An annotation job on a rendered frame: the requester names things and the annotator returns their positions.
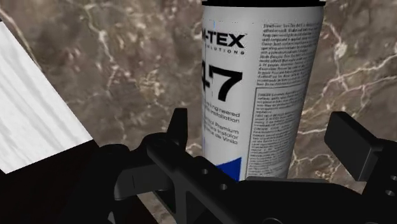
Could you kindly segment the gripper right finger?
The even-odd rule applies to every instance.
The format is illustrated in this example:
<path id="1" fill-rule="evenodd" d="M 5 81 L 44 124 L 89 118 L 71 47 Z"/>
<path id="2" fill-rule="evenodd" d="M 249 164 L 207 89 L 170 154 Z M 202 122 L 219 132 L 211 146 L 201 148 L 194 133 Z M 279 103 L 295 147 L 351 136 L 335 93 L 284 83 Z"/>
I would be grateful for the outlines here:
<path id="1" fill-rule="evenodd" d="M 377 138 L 343 111 L 331 113 L 324 142 L 355 181 L 366 183 L 352 200 L 355 224 L 397 224 L 397 142 Z"/>

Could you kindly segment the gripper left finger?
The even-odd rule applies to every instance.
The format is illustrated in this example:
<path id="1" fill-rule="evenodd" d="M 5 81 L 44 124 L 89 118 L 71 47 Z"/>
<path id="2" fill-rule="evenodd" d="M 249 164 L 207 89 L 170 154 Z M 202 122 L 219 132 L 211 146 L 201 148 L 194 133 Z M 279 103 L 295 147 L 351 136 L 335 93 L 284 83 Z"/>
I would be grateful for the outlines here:
<path id="1" fill-rule="evenodd" d="M 166 132 L 147 135 L 126 157 L 115 183 L 115 199 L 155 192 L 177 224 L 246 224 L 233 197 L 237 182 L 204 157 L 186 152 L 188 111 L 176 108 Z"/>

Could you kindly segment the white spray can black cap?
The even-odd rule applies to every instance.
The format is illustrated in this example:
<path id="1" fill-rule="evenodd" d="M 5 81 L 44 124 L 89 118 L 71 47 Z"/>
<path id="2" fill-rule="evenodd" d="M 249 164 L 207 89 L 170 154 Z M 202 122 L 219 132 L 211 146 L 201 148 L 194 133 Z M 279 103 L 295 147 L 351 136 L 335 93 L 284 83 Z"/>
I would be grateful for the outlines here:
<path id="1" fill-rule="evenodd" d="M 285 178 L 322 0 L 202 0 L 202 148 L 231 178 Z"/>

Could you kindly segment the white wood-grain block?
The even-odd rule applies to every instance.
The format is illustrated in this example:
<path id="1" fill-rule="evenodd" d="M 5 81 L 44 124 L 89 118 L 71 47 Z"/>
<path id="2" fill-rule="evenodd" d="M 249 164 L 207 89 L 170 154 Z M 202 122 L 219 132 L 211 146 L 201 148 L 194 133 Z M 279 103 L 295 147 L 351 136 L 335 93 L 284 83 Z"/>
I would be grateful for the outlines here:
<path id="1" fill-rule="evenodd" d="M 96 147 L 0 20 L 0 224 L 57 224 Z"/>

